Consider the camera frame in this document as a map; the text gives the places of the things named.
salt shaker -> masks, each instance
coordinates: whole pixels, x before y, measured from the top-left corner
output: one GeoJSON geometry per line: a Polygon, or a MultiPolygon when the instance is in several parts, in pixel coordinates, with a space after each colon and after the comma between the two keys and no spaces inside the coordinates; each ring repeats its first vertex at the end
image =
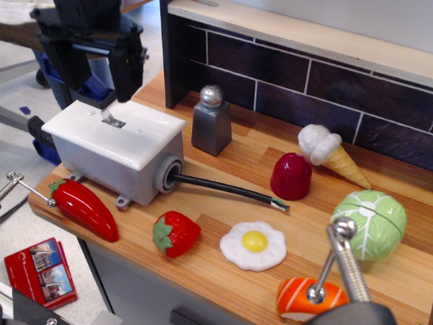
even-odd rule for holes
{"type": "Polygon", "coordinates": [[[192,145],[217,156],[231,141],[230,105],[217,85],[205,86],[194,106],[192,145]]]}

white shelf top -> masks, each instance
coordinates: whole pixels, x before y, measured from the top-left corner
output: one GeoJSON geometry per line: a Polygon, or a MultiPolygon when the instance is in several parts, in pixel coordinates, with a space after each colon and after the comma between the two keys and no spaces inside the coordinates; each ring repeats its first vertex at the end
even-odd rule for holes
{"type": "Polygon", "coordinates": [[[174,0],[170,14],[433,87],[433,54],[228,0],[174,0]]]}

toy ice cream cone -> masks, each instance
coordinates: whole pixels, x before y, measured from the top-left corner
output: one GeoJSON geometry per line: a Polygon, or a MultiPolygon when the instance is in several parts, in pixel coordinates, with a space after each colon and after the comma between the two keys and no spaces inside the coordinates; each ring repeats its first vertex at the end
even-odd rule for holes
{"type": "Polygon", "coordinates": [[[357,164],[341,146],[338,134],[330,133],[323,125],[307,125],[298,135],[299,146],[313,165],[323,165],[367,190],[371,184],[357,164]]]}
{"type": "Polygon", "coordinates": [[[367,190],[372,189],[370,182],[342,146],[339,146],[332,152],[331,156],[329,156],[322,166],[335,171],[362,188],[367,190]]]}

dark tile backsplash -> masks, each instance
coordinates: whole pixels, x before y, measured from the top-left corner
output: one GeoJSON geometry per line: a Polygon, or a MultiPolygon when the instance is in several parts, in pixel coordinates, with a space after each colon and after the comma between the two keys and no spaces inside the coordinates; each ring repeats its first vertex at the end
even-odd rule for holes
{"type": "Polygon", "coordinates": [[[433,95],[347,69],[312,62],[308,95],[428,131],[433,95]]]}
{"type": "Polygon", "coordinates": [[[433,89],[191,22],[191,89],[433,171],[433,89]]]}

black cable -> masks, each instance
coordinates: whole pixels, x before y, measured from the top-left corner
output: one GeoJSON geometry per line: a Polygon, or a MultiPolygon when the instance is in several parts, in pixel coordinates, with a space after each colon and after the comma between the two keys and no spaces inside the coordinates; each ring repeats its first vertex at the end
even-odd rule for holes
{"type": "Polygon", "coordinates": [[[13,215],[22,205],[27,202],[28,196],[26,196],[21,202],[19,202],[16,206],[11,208],[9,211],[6,211],[4,214],[0,216],[0,223],[3,223],[7,218],[13,215]]]}
{"type": "Polygon", "coordinates": [[[169,174],[168,178],[170,179],[170,181],[180,181],[182,183],[203,186],[205,188],[212,188],[214,190],[220,190],[223,192],[245,196],[246,198],[251,198],[253,200],[257,200],[263,203],[275,205],[283,210],[289,209],[289,206],[285,205],[279,199],[275,199],[272,196],[264,195],[252,190],[247,190],[245,188],[239,188],[237,186],[228,185],[217,181],[210,181],[209,179],[202,179],[198,177],[192,177],[192,176],[175,174],[175,173],[169,174]]]}

